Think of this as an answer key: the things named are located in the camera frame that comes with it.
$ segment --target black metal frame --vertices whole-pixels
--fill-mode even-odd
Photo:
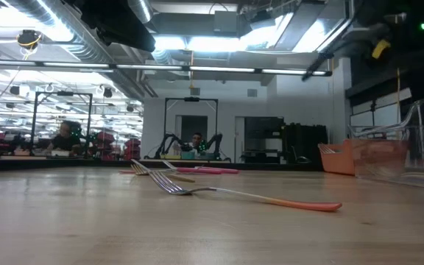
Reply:
[[[217,124],[219,124],[219,100],[218,99],[199,99],[190,100],[190,98],[165,98],[165,113],[163,117],[163,135],[166,134],[166,114],[168,112],[168,101],[170,100],[183,100],[184,102],[200,102],[200,101],[213,101],[215,102],[215,134],[217,134]]]
[[[40,102],[38,101],[38,97],[40,95],[47,95],[45,98],[43,98]],[[29,152],[30,155],[34,155],[32,153],[32,148],[34,146],[34,134],[35,134],[35,121],[37,119],[37,107],[40,105],[47,97],[51,95],[58,95],[58,96],[89,96],[89,106],[88,106],[88,126],[86,128],[86,135],[89,135],[89,129],[91,126],[91,110],[93,108],[93,94],[92,93],[75,93],[75,92],[67,92],[67,91],[59,91],[59,92],[41,92],[37,91],[35,92],[35,101],[34,101],[34,116],[32,117],[32,130],[30,132],[30,145],[29,145]],[[88,157],[88,147],[89,144],[85,144],[85,158]]]

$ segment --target wooden table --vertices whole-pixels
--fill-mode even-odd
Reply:
[[[0,172],[0,264],[423,264],[424,188],[312,172],[191,176],[337,213],[176,197],[112,168]]]

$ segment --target ductwork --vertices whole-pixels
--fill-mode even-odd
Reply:
[[[85,28],[82,22],[71,13],[59,0],[6,0],[20,12],[34,18],[48,27],[59,27],[60,19],[74,34],[73,46],[64,46],[68,52],[86,63],[114,63],[114,59],[105,50],[104,46]],[[141,99],[145,93],[131,77],[122,71],[103,73],[111,79],[126,96]]]
[[[130,9],[141,23],[145,24],[153,18],[153,9],[148,0],[128,0]]]

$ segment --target silver fork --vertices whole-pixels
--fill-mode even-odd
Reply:
[[[336,211],[340,207],[342,207],[342,204],[340,202],[295,202],[295,201],[289,201],[284,199],[275,199],[270,197],[254,195],[254,194],[248,194],[248,193],[244,193],[240,191],[232,191],[225,188],[207,187],[207,188],[195,188],[191,190],[186,190],[184,188],[179,187],[175,183],[173,183],[169,178],[165,176],[165,174],[163,174],[163,172],[150,171],[149,176],[153,179],[153,181],[155,181],[158,187],[168,192],[169,194],[173,194],[173,195],[191,195],[197,191],[219,191],[219,192],[225,192],[228,194],[235,194],[235,195],[240,195],[243,197],[256,199],[260,202],[265,202],[269,204],[281,205],[281,206],[299,208],[299,209],[306,209],[306,210],[313,210],[313,211]]]

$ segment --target fork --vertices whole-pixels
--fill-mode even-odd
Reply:
[[[130,167],[133,169],[133,172],[137,176],[146,176],[146,175],[148,175],[152,172],[150,169],[148,169],[144,165],[137,163],[137,162],[135,162],[135,165],[130,165]],[[174,179],[174,180],[185,181],[185,182],[189,182],[189,183],[195,183],[196,182],[196,180],[193,180],[191,178],[181,177],[181,176],[177,176],[175,174],[168,174],[168,176],[170,178]]]
[[[153,181],[155,181],[155,183],[161,189],[173,195],[191,195],[197,191],[219,191],[219,192],[225,192],[228,194],[235,194],[235,195],[241,195],[243,197],[253,198],[258,201],[269,203],[269,204],[281,205],[281,206],[299,208],[299,209],[305,209],[305,210],[336,211],[340,207],[342,207],[342,203],[340,202],[295,202],[295,201],[289,201],[284,199],[275,199],[270,197],[254,195],[254,194],[248,194],[248,193],[244,193],[240,191],[232,191],[225,188],[207,187],[207,188],[195,188],[191,190],[185,190],[184,188],[181,188],[175,183],[173,183],[169,178],[165,176],[165,174],[163,174],[163,172],[151,171],[149,173],[149,176],[153,179]]]

